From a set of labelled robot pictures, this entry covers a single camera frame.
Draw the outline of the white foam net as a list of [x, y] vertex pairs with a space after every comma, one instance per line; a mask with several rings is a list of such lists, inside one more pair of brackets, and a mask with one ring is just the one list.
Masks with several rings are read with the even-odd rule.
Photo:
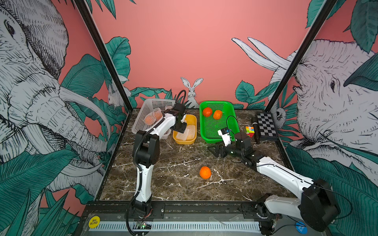
[[196, 126], [194, 124], [190, 124], [187, 126], [187, 129], [188, 129], [187, 140], [193, 140], [196, 135]]
[[189, 131], [184, 131], [183, 133], [177, 132], [176, 139], [179, 141], [186, 141], [189, 136]]

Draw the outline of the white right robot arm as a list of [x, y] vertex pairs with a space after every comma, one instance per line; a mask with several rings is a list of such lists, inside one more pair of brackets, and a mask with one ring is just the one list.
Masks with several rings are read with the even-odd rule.
[[222, 142], [208, 146], [215, 157], [237, 157], [246, 167], [279, 183], [295, 198], [265, 194], [258, 199], [251, 211], [261, 219], [260, 231], [271, 236], [276, 232], [275, 223], [281, 215], [294, 217], [312, 229], [323, 232], [341, 213], [334, 191], [322, 179], [312, 180], [262, 155], [253, 149], [250, 136], [236, 133], [235, 142], [227, 130], [219, 130]]

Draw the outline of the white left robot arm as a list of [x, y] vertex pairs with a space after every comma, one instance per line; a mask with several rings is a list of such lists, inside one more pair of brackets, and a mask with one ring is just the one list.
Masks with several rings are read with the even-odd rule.
[[130, 201], [132, 208], [139, 217], [146, 217], [152, 211], [152, 173], [160, 156], [161, 136], [172, 129], [185, 131], [186, 113], [166, 110], [155, 124], [147, 130], [140, 130], [135, 137], [133, 163], [136, 166], [137, 180], [135, 194]]

